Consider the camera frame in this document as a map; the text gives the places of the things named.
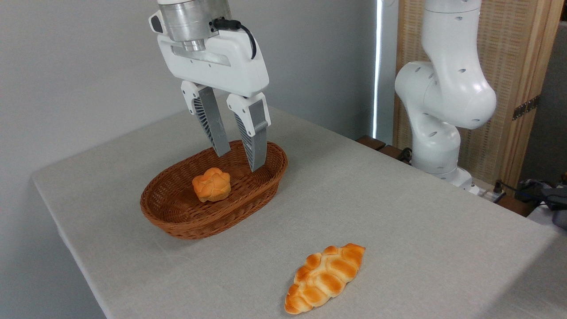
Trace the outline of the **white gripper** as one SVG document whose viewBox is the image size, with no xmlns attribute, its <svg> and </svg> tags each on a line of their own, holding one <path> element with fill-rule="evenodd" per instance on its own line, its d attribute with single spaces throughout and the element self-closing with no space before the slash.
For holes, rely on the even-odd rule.
<svg viewBox="0 0 567 319">
<path fill-rule="evenodd" d="M 254 58 L 244 31 L 219 31 L 205 40 L 205 50 L 189 52 L 166 35 L 157 36 L 169 71 L 182 79 L 182 93 L 218 157 L 230 151 L 213 88 L 227 91 L 252 172 L 267 157 L 267 128 L 271 125 L 267 100 L 261 93 L 269 84 L 263 55 Z"/>
</svg>

